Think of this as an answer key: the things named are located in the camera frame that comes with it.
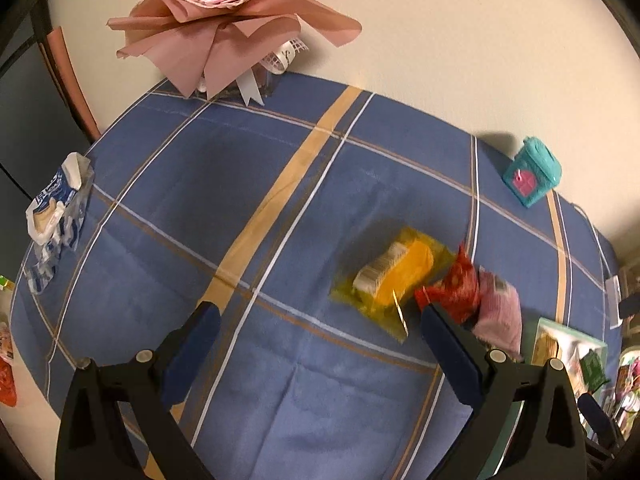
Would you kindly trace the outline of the green biscuit packet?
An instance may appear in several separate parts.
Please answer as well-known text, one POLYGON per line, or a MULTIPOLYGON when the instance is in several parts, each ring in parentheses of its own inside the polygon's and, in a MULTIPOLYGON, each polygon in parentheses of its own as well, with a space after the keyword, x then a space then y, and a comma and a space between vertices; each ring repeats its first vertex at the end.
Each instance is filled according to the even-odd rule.
POLYGON ((584 356, 579 359, 582 378, 587 390, 590 393, 598 392, 611 379, 605 374, 603 349, 589 349, 584 356))

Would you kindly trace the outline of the red candy snack packet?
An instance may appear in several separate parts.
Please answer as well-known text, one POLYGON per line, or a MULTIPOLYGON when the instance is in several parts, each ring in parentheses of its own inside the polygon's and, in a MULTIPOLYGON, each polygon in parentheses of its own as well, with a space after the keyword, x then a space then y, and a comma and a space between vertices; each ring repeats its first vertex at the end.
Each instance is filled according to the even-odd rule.
POLYGON ((480 307, 480 279, 463 245, 459 246, 445 277, 438 284, 418 287, 413 298, 420 311, 429 304, 438 304, 459 325, 476 315, 480 307))

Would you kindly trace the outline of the pink flower bouquet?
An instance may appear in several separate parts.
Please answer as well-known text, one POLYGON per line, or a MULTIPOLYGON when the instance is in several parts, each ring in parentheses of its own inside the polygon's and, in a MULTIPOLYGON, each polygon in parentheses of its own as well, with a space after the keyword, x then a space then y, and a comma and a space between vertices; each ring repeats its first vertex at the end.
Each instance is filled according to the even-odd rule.
POLYGON ((138 0, 110 18, 122 32, 119 58, 144 56, 186 98, 214 98, 236 86, 245 103, 262 102, 258 70, 282 74, 303 49, 308 25, 335 47, 354 41, 361 24, 318 0, 138 0))

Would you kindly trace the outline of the orange cake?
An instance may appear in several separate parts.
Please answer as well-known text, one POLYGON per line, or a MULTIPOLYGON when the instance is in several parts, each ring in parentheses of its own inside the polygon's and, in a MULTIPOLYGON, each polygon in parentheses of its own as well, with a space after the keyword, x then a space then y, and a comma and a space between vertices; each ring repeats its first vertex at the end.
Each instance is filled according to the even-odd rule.
POLYGON ((405 226, 385 252, 337 278, 330 297, 354 307, 401 344, 409 336, 413 292, 444 277, 456 254, 436 238, 405 226))

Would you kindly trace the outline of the beige bread packet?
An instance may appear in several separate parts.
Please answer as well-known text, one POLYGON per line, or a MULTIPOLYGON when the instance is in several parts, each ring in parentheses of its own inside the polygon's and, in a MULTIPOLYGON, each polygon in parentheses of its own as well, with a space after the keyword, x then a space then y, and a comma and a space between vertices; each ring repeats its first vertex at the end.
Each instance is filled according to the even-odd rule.
POLYGON ((532 364, 543 366, 549 360, 559 359, 560 357, 561 348, 559 341, 543 330, 535 340, 532 364))

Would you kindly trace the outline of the teal toy house box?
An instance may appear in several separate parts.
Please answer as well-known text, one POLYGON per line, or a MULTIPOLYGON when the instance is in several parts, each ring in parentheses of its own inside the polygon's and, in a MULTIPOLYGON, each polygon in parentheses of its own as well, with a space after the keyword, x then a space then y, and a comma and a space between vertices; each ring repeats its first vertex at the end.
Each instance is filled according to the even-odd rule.
POLYGON ((562 166, 536 136, 528 136, 502 175, 520 203, 530 208, 559 185, 562 166))

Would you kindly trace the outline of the white tray with green rim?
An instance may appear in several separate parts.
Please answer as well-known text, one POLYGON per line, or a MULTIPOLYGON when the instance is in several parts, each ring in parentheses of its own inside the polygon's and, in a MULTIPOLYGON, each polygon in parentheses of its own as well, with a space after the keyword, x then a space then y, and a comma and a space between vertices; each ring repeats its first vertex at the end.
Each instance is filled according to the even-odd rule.
MULTIPOLYGON (((568 374, 570 380, 577 382, 579 360, 584 358, 589 351, 593 351, 601 360, 602 364, 606 363, 608 356, 608 345, 597 338, 575 330, 563 324, 559 324, 548 318, 535 316, 534 318, 526 318, 523 328, 522 339, 522 356, 526 364, 539 365, 544 364, 538 340, 540 338, 552 338, 556 341, 555 356, 566 366, 568 366, 568 374)), ((500 431, 499 437, 489 458, 480 472, 480 479, 488 479, 496 474, 506 456, 508 448, 518 420, 521 417, 523 402, 514 402, 510 407, 506 423, 500 431)))

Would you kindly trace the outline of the blue white tissue pack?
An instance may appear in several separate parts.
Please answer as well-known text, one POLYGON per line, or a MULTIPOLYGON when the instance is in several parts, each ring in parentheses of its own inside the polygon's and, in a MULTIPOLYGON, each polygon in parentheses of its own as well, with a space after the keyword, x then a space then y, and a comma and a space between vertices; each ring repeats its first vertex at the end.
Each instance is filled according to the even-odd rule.
POLYGON ((93 180, 90 159, 71 152, 27 207, 27 232, 34 243, 35 263, 24 273, 33 294, 41 294, 54 279, 64 250, 76 250, 93 180))

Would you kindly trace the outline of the black power adapter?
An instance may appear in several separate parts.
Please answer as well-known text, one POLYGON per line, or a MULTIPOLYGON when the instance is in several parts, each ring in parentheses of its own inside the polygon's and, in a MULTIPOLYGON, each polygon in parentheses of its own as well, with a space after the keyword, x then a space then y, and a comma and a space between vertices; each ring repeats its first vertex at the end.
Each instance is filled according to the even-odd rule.
POLYGON ((640 292, 634 292, 618 304, 620 318, 632 318, 640 312, 640 292))

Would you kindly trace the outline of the pile of colourful trinkets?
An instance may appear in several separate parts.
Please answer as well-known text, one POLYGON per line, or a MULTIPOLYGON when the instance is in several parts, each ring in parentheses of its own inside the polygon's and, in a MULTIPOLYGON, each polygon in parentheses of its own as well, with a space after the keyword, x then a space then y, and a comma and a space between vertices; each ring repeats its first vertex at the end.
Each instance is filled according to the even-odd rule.
POLYGON ((625 350, 620 357, 611 415, 626 438, 639 416, 639 347, 625 350))

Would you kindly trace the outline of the blue plaid tablecloth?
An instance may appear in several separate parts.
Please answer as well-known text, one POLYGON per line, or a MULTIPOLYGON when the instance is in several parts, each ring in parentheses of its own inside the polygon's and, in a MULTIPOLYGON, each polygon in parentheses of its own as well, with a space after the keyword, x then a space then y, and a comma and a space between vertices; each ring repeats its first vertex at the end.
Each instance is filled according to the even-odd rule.
POLYGON ((221 332, 181 428, 218 479, 423 479, 469 417, 410 318, 396 341, 330 292, 406 226, 511 283, 528 327, 603 340, 614 252, 561 196, 524 207, 508 159, 429 114, 289 74, 264 107, 164 84, 88 153, 78 246, 12 332, 53 411, 76 363, 129 360, 184 323, 210 285, 221 332))

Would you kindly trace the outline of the white power strip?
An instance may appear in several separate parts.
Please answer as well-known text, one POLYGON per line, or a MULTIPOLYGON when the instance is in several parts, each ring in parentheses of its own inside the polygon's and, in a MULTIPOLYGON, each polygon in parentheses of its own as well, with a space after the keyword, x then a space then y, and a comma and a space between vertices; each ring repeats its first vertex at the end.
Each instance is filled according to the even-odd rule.
POLYGON ((623 320, 620 318, 620 302, 622 301, 622 290, 620 289, 620 278, 613 275, 604 282, 606 293, 606 306, 610 317, 610 329, 620 327, 623 320))

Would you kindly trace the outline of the pink snack packet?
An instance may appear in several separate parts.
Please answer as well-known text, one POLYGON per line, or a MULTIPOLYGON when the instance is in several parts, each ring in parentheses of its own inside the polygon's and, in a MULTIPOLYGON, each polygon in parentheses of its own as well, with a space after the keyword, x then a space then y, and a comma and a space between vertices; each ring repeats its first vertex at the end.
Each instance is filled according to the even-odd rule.
POLYGON ((520 297, 516 288, 497 274, 480 268, 480 306, 472 333, 485 344, 521 359, 523 333, 520 297))

